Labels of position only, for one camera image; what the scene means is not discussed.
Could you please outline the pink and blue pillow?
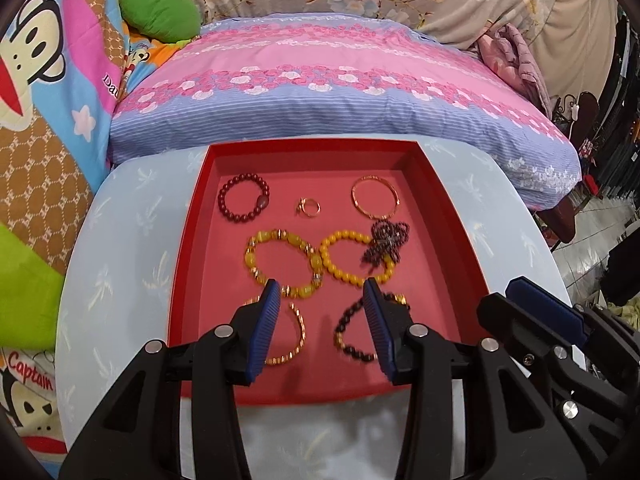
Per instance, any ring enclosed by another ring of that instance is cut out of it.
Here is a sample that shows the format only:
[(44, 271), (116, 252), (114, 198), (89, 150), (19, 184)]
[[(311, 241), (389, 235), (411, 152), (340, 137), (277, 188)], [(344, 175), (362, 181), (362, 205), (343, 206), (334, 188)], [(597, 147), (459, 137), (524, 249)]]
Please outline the pink and blue pillow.
[(232, 18), (130, 82), (112, 119), (113, 162), (217, 142), (385, 134), (478, 148), (535, 210), (582, 176), (574, 146), (525, 96), (469, 53), (393, 21)]

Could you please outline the green cushion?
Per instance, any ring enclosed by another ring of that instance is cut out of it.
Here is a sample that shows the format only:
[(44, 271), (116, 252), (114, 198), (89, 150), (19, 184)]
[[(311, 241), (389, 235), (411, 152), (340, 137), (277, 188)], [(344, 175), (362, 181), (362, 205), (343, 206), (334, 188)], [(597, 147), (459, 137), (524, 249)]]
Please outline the green cushion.
[(191, 40), (201, 30), (200, 11), (192, 0), (119, 0), (119, 5), (130, 27), (164, 44)]

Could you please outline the thin gold bangle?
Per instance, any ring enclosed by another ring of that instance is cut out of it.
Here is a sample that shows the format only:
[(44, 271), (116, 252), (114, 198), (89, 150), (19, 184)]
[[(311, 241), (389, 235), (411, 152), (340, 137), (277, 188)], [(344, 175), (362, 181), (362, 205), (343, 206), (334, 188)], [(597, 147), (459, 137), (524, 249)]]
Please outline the thin gold bangle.
[(350, 189), (352, 206), (370, 220), (388, 220), (398, 213), (400, 194), (389, 177), (366, 174)]

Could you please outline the red cardboard box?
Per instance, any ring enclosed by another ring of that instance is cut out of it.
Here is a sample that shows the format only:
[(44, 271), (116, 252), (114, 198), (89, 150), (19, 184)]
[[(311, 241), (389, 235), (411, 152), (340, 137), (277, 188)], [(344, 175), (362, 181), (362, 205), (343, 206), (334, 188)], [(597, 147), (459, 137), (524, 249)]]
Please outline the red cardboard box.
[[(361, 262), (376, 220), (356, 211), (352, 184), (389, 177), (400, 194), (388, 219), (410, 226), (397, 264)], [(268, 280), (280, 284), (307, 339), (291, 362), (267, 366), (242, 404), (341, 401), (390, 390), (372, 361), (367, 320), (352, 310), (367, 278), (408, 301), (416, 322), (445, 338), (483, 337), (476, 306), (488, 287), (452, 200), (414, 141), (300, 139), (213, 145), (184, 224), (168, 341), (197, 340), (228, 322)]]

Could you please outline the cartoon monkey colourful blanket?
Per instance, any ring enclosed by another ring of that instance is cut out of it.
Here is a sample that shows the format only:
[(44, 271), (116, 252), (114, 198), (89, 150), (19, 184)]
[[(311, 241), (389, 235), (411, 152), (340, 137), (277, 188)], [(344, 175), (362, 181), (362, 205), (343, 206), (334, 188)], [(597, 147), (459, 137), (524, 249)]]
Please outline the cartoon monkey colourful blanket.
[(67, 452), (54, 347), (70, 255), (113, 166), (117, 104), (178, 47), (119, 0), (1, 0), (1, 418), (49, 479)]

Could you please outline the gold chain bangle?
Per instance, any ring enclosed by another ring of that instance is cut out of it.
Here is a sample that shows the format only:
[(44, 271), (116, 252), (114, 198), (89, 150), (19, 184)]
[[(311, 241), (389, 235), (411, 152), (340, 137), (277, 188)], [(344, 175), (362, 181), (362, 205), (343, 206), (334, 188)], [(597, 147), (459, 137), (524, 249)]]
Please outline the gold chain bangle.
[(265, 359), (267, 366), (291, 362), (303, 350), (307, 331), (302, 311), (290, 301), (281, 313), (274, 332), (274, 341)]

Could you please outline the pink quilted fabric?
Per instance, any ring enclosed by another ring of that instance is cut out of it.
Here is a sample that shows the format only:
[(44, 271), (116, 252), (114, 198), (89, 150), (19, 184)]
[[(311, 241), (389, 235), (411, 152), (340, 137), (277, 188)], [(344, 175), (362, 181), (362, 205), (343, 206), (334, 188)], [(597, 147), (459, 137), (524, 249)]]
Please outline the pink quilted fabric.
[(544, 76), (520, 31), (505, 24), (478, 38), (483, 63), (503, 82), (533, 103), (548, 119), (552, 106)]

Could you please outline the purple garnet bead strand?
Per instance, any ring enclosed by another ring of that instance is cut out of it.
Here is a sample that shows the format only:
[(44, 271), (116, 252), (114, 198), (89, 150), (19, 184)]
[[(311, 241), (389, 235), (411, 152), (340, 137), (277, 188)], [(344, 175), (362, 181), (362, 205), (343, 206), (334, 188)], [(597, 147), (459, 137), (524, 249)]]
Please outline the purple garnet bead strand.
[(376, 220), (367, 236), (363, 237), (366, 245), (361, 262), (372, 273), (380, 266), (400, 261), (401, 248), (408, 243), (410, 226), (406, 222), (393, 222), (388, 219)]

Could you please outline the dark wooden chair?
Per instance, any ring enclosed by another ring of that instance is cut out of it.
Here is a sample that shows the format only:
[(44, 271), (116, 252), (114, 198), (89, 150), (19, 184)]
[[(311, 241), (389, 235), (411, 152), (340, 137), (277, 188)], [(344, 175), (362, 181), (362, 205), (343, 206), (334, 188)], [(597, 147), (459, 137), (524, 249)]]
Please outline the dark wooden chair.
[[(559, 126), (570, 144), (579, 150), (587, 140), (599, 114), (597, 98), (590, 92), (582, 92), (577, 99), (566, 96), (557, 102), (554, 123)], [(562, 198), (552, 209), (535, 214), (538, 226), (551, 250), (569, 243), (576, 234), (575, 206), (569, 195)]]

